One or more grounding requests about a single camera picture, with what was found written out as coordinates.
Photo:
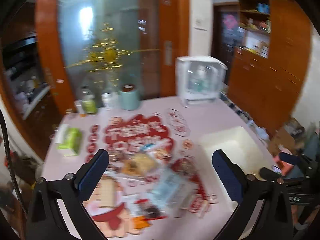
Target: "dark door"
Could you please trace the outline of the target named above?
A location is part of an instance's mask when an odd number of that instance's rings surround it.
[[[225,84],[228,84],[234,48],[240,46],[244,30],[238,28],[239,15],[237,5],[214,6],[212,57],[222,61],[228,67]]]

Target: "tabletop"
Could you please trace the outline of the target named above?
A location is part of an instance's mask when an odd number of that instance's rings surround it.
[[[180,121],[178,123],[173,121],[173,116],[178,117]],[[139,127],[138,133],[146,133],[143,131],[146,125],[152,127],[149,130],[159,131],[159,133],[146,134],[143,137],[144,144],[147,144],[146,141],[150,142],[150,140],[162,137],[169,138],[172,142],[172,159],[170,160],[172,166],[184,158],[191,159],[197,169],[199,178],[196,180],[199,183],[199,190],[192,207],[179,218],[167,217],[153,220],[148,227],[141,230],[134,230],[130,227],[129,214],[124,214],[126,217],[123,217],[118,228],[105,226],[105,224],[108,224],[107,222],[98,222],[98,227],[108,238],[125,237],[129,240],[212,240],[218,234],[234,209],[228,205],[228,200],[223,197],[222,191],[225,189],[221,189],[220,182],[215,178],[205,176],[205,171],[202,169],[201,163],[198,162],[200,160],[199,155],[203,153],[199,149],[197,142],[204,134],[242,126],[258,145],[265,159],[270,165],[273,164],[272,156],[265,146],[241,118],[222,100],[217,99],[212,103],[192,105],[189,108],[185,108],[181,105],[178,97],[166,97],[142,101],[141,106],[135,111],[100,108],[96,115],[86,117],[80,117],[78,114],[66,115],[61,123],[77,127],[83,133],[79,156],[62,156],[57,151],[55,144],[51,143],[45,159],[42,176],[49,181],[62,179],[69,172],[76,173],[81,165],[90,159],[90,154],[95,153],[100,148],[108,149],[108,147],[112,146],[121,150],[134,151],[136,140],[124,140],[124,137],[122,137],[122,141],[119,141],[116,136],[119,136],[120,133],[110,129],[112,125],[119,127],[119,123],[122,123],[122,127],[125,127],[128,122],[145,124],[142,128]],[[163,136],[161,127],[168,128],[167,133],[163,133]],[[123,178],[116,178],[116,180],[122,186],[122,191],[117,192],[120,195],[119,206],[125,202],[125,200],[121,199],[121,194],[134,194],[150,189],[154,185],[153,177],[149,178],[147,183]],[[211,201],[210,196],[213,195],[217,196],[217,199]],[[70,233],[81,239],[72,224],[63,201],[58,200],[58,204]]]

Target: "metal bolt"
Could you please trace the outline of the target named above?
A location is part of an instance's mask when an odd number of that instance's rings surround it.
[[[247,179],[250,181],[254,181],[256,179],[256,176],[254,176],[253,174],[248,174]]]
[[[40,177],[39,179],[37,179],[37,183],[40,184],[44,181],[44,178]]]
[[[283,181],[283,179],[281,179],[281,178],[278,178],[278,179],[277,179],[277,182],[278,182],[280,185],[284,184],[284,181]]]
[[[71,180],[73,178],[74,174],[73,173],[68,173],[65,178],[66,180]]]

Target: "pink tablecloth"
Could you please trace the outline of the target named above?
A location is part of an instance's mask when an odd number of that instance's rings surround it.
[[[174,124],[170,121],[168,113],[174,110],[184,120],[182,129],[175,129]],[[106,148],[104,141],[104,129],[108,126],[111,117],[121,117],[124,121],[130,120],[133,116],[142,114],[148,118],[156,115],[160,117],[163,125],[169,128],[169,137],[174,140],[173,160],[182,158],[183,155],[191,156],[195,160],[195,166],[198,170],[204,190],[207,195],[216,194],[218,203],[211,204],[206,213],[202,215],[187,212],[181,218],[168,217],[166,219],[154,220],[151,226],[141,231],[130,231],[124,229],[124,232],[109,232],[114,238],[124,236],[126,239],[132,240],[168,240],[168,239],[201,239],[211,240],[221,230],[229,219],[233,210],[227,204],[227,200],[223,199],[222,190],[216,179],[206,178],[205,171],[198,163],[199,149],[197,140],[204,134],[229,129],[236,126],[244,127],[252,136],[257,145],[261,148],[265,158],[272,165],[272,157],[267,149],[262,145],[254,133],[247,128],[245,123],[236,115],[223,101],[216,100],[213,103],[199,106],[190,106],[184,108],[177,97],[167,97],[143,101],[141,107],[135,111],[100,109],[98,114],[79,117],[77,114],[71,118],[67,115],[63,119],[63,123],[70,124],[72,127],[78,127],[83,132],[83,142],[79,156],[63,157],[61,156],[54,144],[50,145],[49,151],[44,164],[43,177],[47,180],[62,179],[69,172],[76,173],[80,166],[86,162],[88,156],[88,146],[90,145],[91,127],[94,124],[99,125],[97,148]],[[153,184],[143,183],[138,187],[128,185],[127,180],[119,179],[124,187],[125,194],[133,194],[141,190],[152,188]],[[74,228],[68,213],[62,201],[58,201],[61,213],[72,235],[80,238]]]

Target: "brown lid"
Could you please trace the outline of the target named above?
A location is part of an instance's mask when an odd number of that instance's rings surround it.
[[[125,84],[122,86],[122,91],[123,92],[130,92],[132,90],[134,90],[135,85],[134,84]]]

